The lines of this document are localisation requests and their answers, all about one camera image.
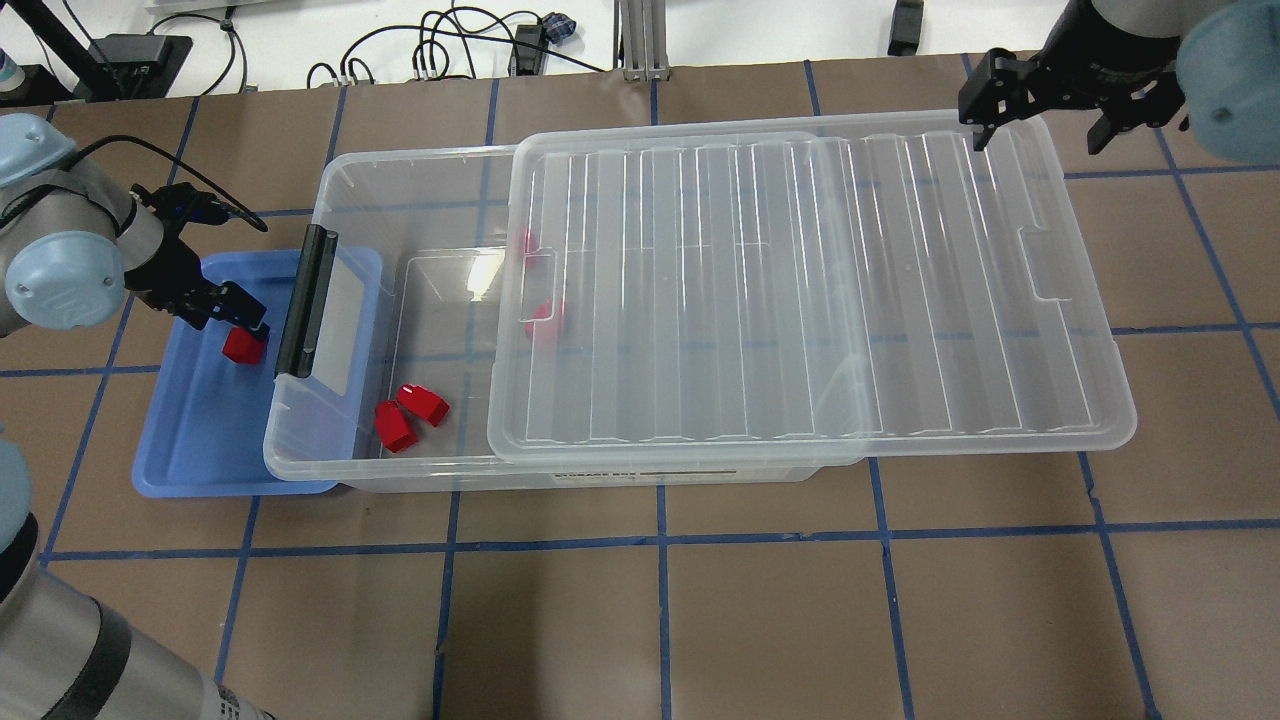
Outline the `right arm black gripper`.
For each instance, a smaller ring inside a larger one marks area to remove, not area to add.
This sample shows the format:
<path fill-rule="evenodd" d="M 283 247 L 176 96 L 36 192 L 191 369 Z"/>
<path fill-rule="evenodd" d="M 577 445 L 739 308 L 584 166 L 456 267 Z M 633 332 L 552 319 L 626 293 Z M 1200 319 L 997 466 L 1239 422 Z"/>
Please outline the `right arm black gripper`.
<path fill-rule="evenodd" d="M 1088 129 L 1089 155 L 1138 127 L 1167 126 L 1187 101 L 1174 70 L 1180 29 L 1129 18 L 1138 1 L 1070 1 L 1043 46 L 1029 56 L 1004 47 L 984 54 L 957 94 L 957 118 L 983 152 L 998 128 L 1053 110 L 1100 109 Z"/>

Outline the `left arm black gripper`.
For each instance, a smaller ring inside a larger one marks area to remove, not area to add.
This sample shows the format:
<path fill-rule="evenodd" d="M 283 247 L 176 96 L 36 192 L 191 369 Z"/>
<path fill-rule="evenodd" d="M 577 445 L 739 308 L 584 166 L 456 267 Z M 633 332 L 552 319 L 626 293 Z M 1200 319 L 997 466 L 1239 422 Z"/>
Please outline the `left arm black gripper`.
<path fill-rule="evenodd" d="M 269 336 L 266 307 L 237 283 L 219 286 L 205 278 L 198 255 L 173 232 L 163 236 L 150 259 L 125 272 L 125 287 L 148 307 L 196 331 L 218 319 L 251 336 Z"/>

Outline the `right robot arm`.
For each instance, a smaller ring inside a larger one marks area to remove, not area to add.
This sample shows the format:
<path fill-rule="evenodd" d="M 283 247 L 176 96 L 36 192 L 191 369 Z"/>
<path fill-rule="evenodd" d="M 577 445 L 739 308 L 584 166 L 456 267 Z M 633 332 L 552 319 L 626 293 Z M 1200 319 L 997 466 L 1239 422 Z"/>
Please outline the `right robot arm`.
<path fill-rule="evenodd" d="M 568 240 L 598 232 L 595 176 L 608 191 L 655 193 L 669 155 L 605 158 L 604 129 L 810 118 L 813 152 L 842 174 L 836 208 L 851 225 L 872 334 L 989 328 L 1036 337 L 1047 315 L 1084 327 L 1087 254 L 1110 325 L 1121 334 L 1260 331 L 1277 340 L 1277 22 L 1265 8 L 1222 12 L 1188 37 L 1175 82 L 1189 128 L 1139 128 L 1100 155 L 1103 124 L 1047 111 L 998 129 L 972 151 L 954 128 L 961 64 L 947 56 L 682 68 L 640 83 L 589 72 L 524 79 L 448 79 L 356 90 L 230 95 L 195 104 L 183 158 L 255 210 L 300 222 L 324 165 L 342 154 L 500 146 L 559 133 L 532 169 L 492 174 L 494 204 L 515 193 L 504 231 L 543 190 L 573 200 L 539 231 L 535 290 Z"/>

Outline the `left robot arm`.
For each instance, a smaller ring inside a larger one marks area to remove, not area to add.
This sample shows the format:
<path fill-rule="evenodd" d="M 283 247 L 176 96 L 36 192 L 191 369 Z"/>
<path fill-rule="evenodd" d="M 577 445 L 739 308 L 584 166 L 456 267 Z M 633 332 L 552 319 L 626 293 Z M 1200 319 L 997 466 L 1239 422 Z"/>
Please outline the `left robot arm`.
<path fill-rule="evenodd" d="M 163 324 L 138 304 L 84 333 L 28 329 L 3 342 L 3 424 L 33 482 L 42 550 L 38 577 L 51 597 L 32 603 L 51 619 L 40 655 L 67 651 L 78 673 L 99 634 L 95 594 L 134 625 L 132 659 L 146 639 L 172 644 L 186 665 L 227 674 L 257 498 L 164 503 L 131 488 Z"/>

